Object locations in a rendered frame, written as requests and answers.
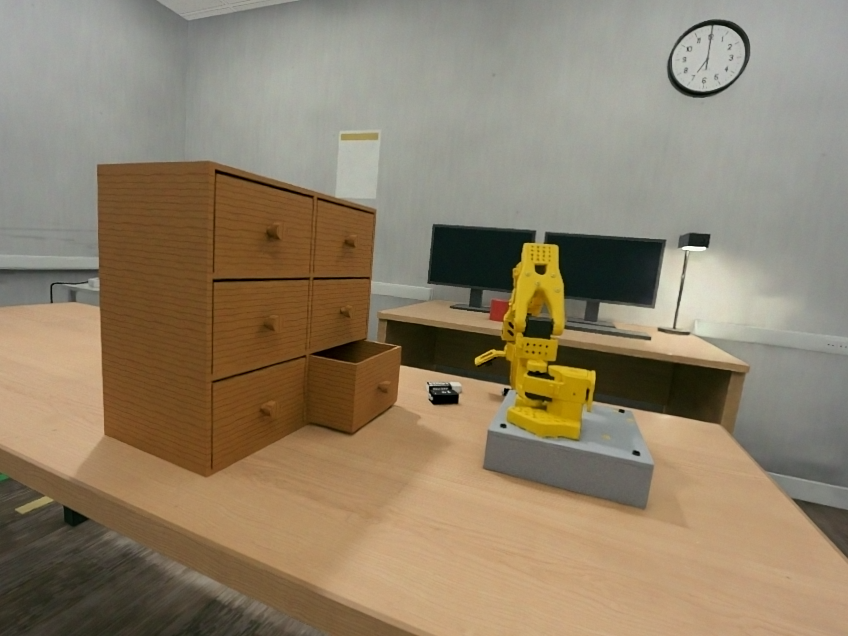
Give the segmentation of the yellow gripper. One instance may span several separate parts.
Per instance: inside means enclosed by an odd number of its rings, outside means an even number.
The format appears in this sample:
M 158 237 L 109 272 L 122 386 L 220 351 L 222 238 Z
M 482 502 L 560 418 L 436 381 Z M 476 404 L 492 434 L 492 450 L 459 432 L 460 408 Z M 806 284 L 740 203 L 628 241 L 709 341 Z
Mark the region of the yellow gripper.
M 507 341 L 507 340 L 506 340 Z M 517 375 L 517 366 L 518 366 L 518 357 L 515 356 L 515 344 L 516 341 L 507 341 L 505 345 L 504 351 L 495 351 L 494 349 L 475 358 L 475 364 L 477 367 L 485 365 L 488 367 L 492 364 L 492 360 L 496 359 L 498 356 L 506 357 L 507 361 L 511 361 L 511 372 L 510 372 L 510 384 L 513 390 L 516 390 L 516 375 Z

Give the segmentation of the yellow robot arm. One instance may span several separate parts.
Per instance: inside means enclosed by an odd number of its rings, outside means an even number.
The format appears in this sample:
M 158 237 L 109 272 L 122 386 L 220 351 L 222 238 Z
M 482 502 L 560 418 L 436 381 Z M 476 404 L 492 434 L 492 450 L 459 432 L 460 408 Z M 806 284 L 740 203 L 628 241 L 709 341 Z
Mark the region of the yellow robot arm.
M 556 360 L 558 340 L 551 335 L 561 336 L 564 329 L 564 285 L 558 268 L 558 246 L 525 243 L 522 261 L 513 269 L 512 277 L 515 288 L 503 318 L 501 337 L 516 341 L 518 395 L 515 407 L 507 410 L 506 422 L 535 436 L 578 440 L 592 372 L 554 365 L 545 371 L 548 361 Z M 539 317 L 544 302 L 550 318 Z

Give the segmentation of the brown wooden chest of drawers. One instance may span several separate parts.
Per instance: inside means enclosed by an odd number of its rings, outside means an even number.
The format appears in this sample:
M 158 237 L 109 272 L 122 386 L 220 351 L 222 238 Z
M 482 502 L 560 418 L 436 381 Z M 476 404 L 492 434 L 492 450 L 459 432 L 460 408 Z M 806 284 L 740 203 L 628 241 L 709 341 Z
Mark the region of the brown wooden chest of drawers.
M 213 273 L 215 173 L 310 198 L 309 273 Z M 318 199 L 317 199 L 318 198 Z M 205 478 L 309 425 L 309 354 L 367 340 L 376 212 L 212 161 L 97 164 L 104 435 Z M 313 273 L 317 200 L 370 213 L 370 273 Z M 313 277 L 367 279 L 365 335 L 309 349 Z M 306 280 L 306 351 L 212 375 L 213 279 Z M 211 381 L 296 357 L 302 424 L 211 469 Z

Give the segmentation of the white eraser with black sleeve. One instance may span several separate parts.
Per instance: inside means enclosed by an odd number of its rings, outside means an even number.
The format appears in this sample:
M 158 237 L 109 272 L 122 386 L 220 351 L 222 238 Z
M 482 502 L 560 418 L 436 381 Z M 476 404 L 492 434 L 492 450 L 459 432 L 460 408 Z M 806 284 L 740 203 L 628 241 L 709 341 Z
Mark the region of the white eraser with black sleeve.
M 426 382 L 426 390 L 450 390 L 462 393 L 462 385 L 459 382 Z

